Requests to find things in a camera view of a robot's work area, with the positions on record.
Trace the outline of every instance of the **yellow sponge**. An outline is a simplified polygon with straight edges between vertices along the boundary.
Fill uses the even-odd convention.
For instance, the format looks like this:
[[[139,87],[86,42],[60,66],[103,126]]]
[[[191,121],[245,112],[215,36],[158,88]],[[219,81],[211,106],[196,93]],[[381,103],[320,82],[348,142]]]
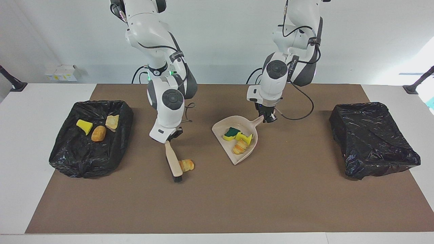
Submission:
[[[89,135],[90,130],[92,129],[93,124],[91,122],[87,122],[84,120],[79,119],[76,124],[78,127],[80,127],[86,135]]]
[[[253,138],[253,134],[251,134],[249,137],[245,136],[243,133],[239,132],[236,136],[235,136],[235,140],[239,141],[239,140],[243,140],[247,143],[247,145],[250,145],[250,143],[252,142],[252,138]]]

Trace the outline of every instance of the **wooden brush handle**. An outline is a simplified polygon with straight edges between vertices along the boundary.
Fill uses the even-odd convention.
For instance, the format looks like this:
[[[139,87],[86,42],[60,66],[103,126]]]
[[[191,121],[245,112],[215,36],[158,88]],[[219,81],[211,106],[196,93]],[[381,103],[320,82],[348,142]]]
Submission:
[[[174,177],[178,177],[182,175],[182,169],[179,165],[178,158],[176,157],[175,152],[173,151],[172,147],[170,146],[170,142],[166,141],[164,144],[166,148],[166,158],[169,162],[170,170],[172,170],[172,174]]]

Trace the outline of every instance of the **black velcro strap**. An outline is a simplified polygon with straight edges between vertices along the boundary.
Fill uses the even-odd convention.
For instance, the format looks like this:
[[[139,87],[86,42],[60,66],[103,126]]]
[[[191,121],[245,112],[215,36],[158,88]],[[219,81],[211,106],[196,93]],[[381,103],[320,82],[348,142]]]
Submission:
[[[311,37],[311,38],[309,38],[309,41],[307,42],[307,45],[315,45],[315,44],[318,44],[318,45],[321,45],[321,38],[319,38],[319,37]]]
[[[294,55],[293,60],[291,61],[290,66],[288,67],[288,78],[286,79],[287,81],[291,81],[291,77],[294,74],[294,70],[296,70],[299,59],[300,59],[299,56]]]
[[[175,62],[175,60],[184,57],[184,53],[182,51],[177,51],[176,53],[169,56],[170,61]]]

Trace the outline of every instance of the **white table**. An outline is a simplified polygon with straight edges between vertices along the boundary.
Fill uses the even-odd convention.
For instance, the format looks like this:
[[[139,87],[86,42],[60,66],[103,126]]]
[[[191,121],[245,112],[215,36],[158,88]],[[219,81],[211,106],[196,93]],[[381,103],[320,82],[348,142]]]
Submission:
[[[0,243],[434,243],[430,233],[271,233],[271,234],[24,234],[54,169],[47,163],[72,105],[86,101],[94,84],[29,84],[0,104]],[[372,102],[386,104],[422,165],[411,169],[434,206],[434,116],[418,96],[400,86],[363,86]]]

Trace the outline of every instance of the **bread slice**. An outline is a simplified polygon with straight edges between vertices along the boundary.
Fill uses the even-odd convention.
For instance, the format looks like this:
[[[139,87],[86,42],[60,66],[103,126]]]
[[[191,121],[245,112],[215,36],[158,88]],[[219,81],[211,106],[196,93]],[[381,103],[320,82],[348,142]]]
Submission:
[[[107,120],[105,121],[105,126],[109,130],[116,132],[116,129],[118,128],[118,123],[119,123],[119,115],[116,116],[109,115],[107,116]]]

